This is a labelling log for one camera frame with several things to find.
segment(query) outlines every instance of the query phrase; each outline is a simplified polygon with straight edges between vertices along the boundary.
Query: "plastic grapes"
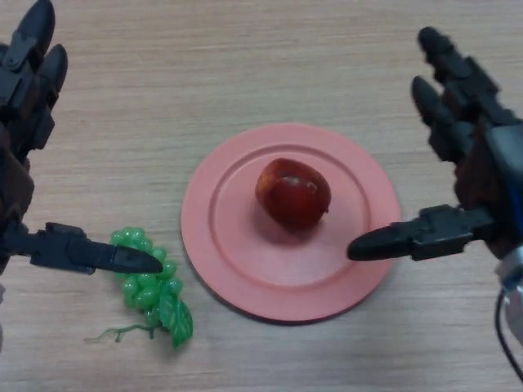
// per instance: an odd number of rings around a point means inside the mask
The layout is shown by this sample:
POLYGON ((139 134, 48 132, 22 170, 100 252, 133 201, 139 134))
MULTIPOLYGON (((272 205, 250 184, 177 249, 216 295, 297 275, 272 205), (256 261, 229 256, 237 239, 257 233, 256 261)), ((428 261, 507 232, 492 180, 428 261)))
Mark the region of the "plastic grapes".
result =
POLYGON ((183 283, 176 277, 177 265, 167 258, 167 252, 162 247, 153 247, 153 242, 146 237, 140 227, 126 227, 113 232, 113 245, 132 247, 148 252, 156 257, 163 265, 163 272, 159 274, 117 274, 122 280, 123 303, 125 306, 144 312, 146 326, 133 325, 127 328, 105 331, 94 340, 98 341, 107 333, 117 333, 116 341, 125 332, 140 328, 153 332, 162 327, 172 336, 172 347, 177 349, 187 342, 193 335, 193 319, 189 308, 181 299, 183 283))

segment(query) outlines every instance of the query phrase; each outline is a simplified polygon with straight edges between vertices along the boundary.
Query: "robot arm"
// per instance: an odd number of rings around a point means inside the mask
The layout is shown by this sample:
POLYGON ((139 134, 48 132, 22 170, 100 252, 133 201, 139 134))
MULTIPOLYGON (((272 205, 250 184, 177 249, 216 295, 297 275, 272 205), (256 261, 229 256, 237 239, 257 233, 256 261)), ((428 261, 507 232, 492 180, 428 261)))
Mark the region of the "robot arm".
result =
POLYGON ((428 143, 441 161, 455 165, 457 207, 425 208, 419 217, 356 238, 347 256, 355 261, 410 256, 426 260, 464 252, 482 240, 499 259, 501 291, 495 329, 503 351, 523 382, 523 372, 503 337, 500 314, 523 345, 523 122, 497 100, 499 88, 471 57, 432 27, 418 42, 443 92, 423 78, 411 95, 429 127, 428 143))
POLYGON ((96 269, 161 272, 151 255, 93 242, 79 227, 47 223, 30 234, 22 223, 34 192, 28 154, 43 149, 51 135, 51 112, 68 68, 63 46, 47 53, 54 29, 51 1, 37 0, 11 44, 0 45, 0 275, 14 255, 30 257, 33 265, 84 274, 96 269))

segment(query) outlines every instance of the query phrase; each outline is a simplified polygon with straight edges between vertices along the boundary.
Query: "wood grain surface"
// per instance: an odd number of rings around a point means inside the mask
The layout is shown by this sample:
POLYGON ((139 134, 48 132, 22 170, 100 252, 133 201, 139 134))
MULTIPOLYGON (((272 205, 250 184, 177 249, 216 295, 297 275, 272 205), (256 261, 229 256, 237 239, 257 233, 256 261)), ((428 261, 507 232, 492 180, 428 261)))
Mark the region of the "wood grain surface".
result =
MULTIPOLYGON (((498 283, 478 243, 437 261, 402 260, 361 306, 305 327, 256 323, 217 303, 184 256, 179 212, 191 173, 228 137, 296 121, 341 132, 394 182, 404 218, 454 203, 452 167, 427 146, 409 97, 430 75, 416 43, 450 34, 523 111, 519 0, 55 0, 54 43, 69 73, 56 128, 32 157, 32 230, 82 226, 106 241, 145 227, 179 263, 194 338, 83 338, 141 316, 108 274, 14 258, 0 282, 2 392, 510 392, 521 390, 493 330, 498 283)), ((0 38, 31 0, 0 2, 0 38)))

